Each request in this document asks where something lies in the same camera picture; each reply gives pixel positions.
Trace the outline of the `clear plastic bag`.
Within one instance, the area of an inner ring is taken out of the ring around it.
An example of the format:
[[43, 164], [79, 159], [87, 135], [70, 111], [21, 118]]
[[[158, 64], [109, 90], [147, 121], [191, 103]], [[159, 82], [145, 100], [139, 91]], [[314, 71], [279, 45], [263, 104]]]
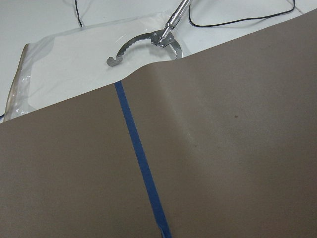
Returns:
[[4, 121], [120, 81], [144, 65], [173, 60], [143, 53], [109, 67], [106, 60], [135, 36], [157, 31], [170, 14], [152, 13], [50, 35], [27, 44], [9, 91]]

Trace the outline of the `white clothes hanger hook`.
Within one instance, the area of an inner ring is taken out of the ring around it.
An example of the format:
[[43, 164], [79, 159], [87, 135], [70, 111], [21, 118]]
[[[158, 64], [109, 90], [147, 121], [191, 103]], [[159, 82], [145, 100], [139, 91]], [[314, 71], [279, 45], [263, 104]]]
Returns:
[[151, 57], [152, 54], [162, 57], [163, 53], [167, 53], [167, 56], [173, 60], [183, 58], [182, 48], [174, 35], [171, 32], [165, 33], [164, 30], [157, 30], [128, 40], [118, 50], [116, 56], [109, 57], [106, 63], [109, 67], [114, 67], [124, 60], [138, 59], [143, 53], [146, 58]]

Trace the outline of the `blue tape line crosswise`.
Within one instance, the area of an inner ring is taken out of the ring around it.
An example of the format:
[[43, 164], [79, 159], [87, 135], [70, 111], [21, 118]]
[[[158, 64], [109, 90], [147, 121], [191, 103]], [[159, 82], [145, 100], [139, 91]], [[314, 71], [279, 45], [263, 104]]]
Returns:
[[160, 202], [159, 194], [148, 164], [144, 148], [139, 137], [137, 127], [135, 125], [131, 109], [128, 104], [128, 100], [121, 81], [114, 84], [117, 96], [120, 102], [120, 106], [123, 112], [123, 116], [127, 125], [127, 129], [130, 135], [130, 139], [133, 145], [133, 149], [137, 158], [137, 162], [142, 174], [143, 182], [147, 191], [148, 199], [151, 204], [152, 212], [160, 230], [161, 237], [172, 238], [172, 234], [167, 222], [163, 207]]

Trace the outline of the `brown paper table cover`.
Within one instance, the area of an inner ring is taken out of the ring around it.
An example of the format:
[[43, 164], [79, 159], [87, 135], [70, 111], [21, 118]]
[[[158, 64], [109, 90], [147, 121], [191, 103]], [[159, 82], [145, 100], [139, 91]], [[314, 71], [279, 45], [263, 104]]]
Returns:
[[[172, 238], [317, 235], [317, 12], [121, 81]], [[114, 85], [0, 127], [3, 238], [161, 238]]]

